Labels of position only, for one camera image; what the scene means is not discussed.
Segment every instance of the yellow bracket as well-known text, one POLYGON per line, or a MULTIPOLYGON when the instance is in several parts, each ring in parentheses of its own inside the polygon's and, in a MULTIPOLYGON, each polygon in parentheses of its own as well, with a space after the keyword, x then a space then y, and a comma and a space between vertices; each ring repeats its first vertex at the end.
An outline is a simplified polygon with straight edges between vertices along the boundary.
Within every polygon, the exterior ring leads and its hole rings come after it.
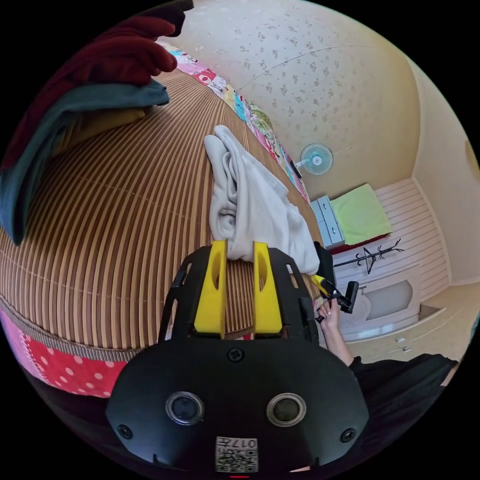
POLYGON ((211 244, 194 327, 199 334, 225 336, 225 310, 227 307, 227 241, 215 240, 211 244))
POLYGON ((258 334, 279 334, 282 330, 279 300, 266 243, 253 242, 253 330, 258 334))

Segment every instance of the label sticker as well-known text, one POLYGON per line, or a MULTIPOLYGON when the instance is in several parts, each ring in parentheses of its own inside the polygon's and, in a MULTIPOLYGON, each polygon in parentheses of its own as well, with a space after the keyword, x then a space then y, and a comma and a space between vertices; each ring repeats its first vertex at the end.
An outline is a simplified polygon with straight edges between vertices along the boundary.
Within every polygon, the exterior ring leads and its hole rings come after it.
POLYGON ((226 473, 258 472, 257 439, 218 436, 215 445, 215 470, 226 473))

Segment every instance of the white cloth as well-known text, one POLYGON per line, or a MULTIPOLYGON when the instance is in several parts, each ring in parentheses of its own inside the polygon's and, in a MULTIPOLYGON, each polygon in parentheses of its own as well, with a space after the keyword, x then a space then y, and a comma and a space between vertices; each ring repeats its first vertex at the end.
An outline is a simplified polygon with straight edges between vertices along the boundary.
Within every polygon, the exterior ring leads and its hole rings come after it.
POLYGON ((223 125, 204 139, 213 169, 210 229, 227 240, 227 258, 254 260, 254 241, 295 260, 301 273, 315 274, 319 257, 307 222, 288 199, 288 189, 248 153, 223 125))

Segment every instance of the wall-mounted fan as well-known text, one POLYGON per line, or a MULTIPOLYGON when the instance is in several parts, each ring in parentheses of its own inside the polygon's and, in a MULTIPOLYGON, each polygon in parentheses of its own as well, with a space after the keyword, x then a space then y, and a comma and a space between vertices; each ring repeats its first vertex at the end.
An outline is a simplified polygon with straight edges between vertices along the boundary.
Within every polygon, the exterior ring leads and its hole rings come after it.
POLYGON ((300 155, 300 161, 295 164, 297 170, 304 169, 312 175, 322 175, 332 168, 334 154, 322 143, 307 145, 300 155))

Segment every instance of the coat rack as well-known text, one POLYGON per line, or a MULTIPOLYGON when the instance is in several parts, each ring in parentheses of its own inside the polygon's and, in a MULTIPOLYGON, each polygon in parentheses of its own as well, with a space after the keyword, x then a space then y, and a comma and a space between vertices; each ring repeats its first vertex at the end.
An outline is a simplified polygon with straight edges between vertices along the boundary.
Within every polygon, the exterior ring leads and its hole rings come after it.
POLYGON ((372 267, 374 266, 374 263, 377 261, 377 257, 381 260, 384 259, 384 255, 388 252, 404 252, 405 250, 401 248, 396 248, 397 245, 400 243, 401 238, 399 238, 395 245, 391 246, 390 248, 385 248, 382 250, 382 246, 380 245, 377 247, 378 251, 375 253, 370 253, 365 247, 363 247, 363 255, 360 255, 360 253, 356 254, 356 258, 350 261, 344 261, 343 263, 337 263, 334 265, 334 267, 341 267, 342 265, 348 265, 348 264, 353 264, 357 263, 358 266, 360 267, 360 263, 365 260, 365 264, 367 267, 367 275, 370 275, 370 272, 372 271, 372 267))

